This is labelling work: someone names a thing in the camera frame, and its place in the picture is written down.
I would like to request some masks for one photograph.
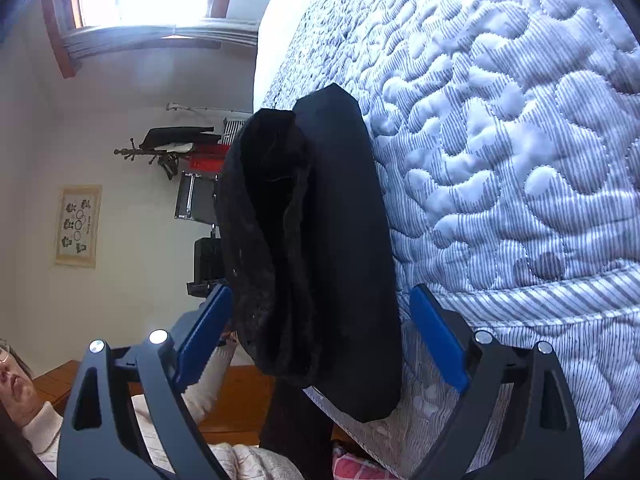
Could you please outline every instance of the white sweater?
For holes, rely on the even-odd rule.
[[[235,350],[235,344],[217,348],[211,355],[200,381],[189,386],[182,395],[196,424],[201,423],[213,408]],[[152,462],[174,472],[151,421],[145,396],[135,396],[132,402]],[[22,430],[33,451],[54,475],[57,471],[61,427],[62,417],[49,402],[46,402],[38,415]],[[303,480],[300,472],[287,458],[274,452],[258,447],[229,444],[209,447],[231,480]]]

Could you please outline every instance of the woman's arm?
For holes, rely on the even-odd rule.
[[[229,368],[236,352],[236,345],[234,341],[228,340],[226,345],[216,348],[204,367],[200,380],[189,386],[182,394],[184,403],[196,424],[200,424],[207,413],[213,409],[226,369]],[[152,424],[145,396],[134,396],[131,401],[136,414]]]

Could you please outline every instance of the wall poster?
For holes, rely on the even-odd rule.
[[[102,186],[68,186],[62,190],[56,264],[95,269],[95,246]]]

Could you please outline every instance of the white and gray striped fabric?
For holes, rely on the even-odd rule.
[[[610,0],[312,0],[263,105],[291,109],[332,82],[370,132],[404,389],[370,424],[308,394],[407,478],[457,400],[410,320],[408,293],[426,283],[502,343],[554,345],[587,475],[640,402],[640,49],[622,16]]]

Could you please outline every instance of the woman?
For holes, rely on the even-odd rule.
[[[226,369],[231,364],[237,343],[228,339],[216,349],[205,367],[200,381],[189,386],[182,395],[191,416],[199,424],[212,409]],[[154,464],[173,472],[164,453],[145,397],[132,399],[140,431]],[[42,402],[31,381],[31,371],[13,349],[0,340],[0,402],[11,420],[31,443],[33,452],[55,475],[62,417],[50,402]],[[218,444],[210,446],[220,465],[231,479],[303,480],[296,467],[285,457],[272,451],[248,446]]]

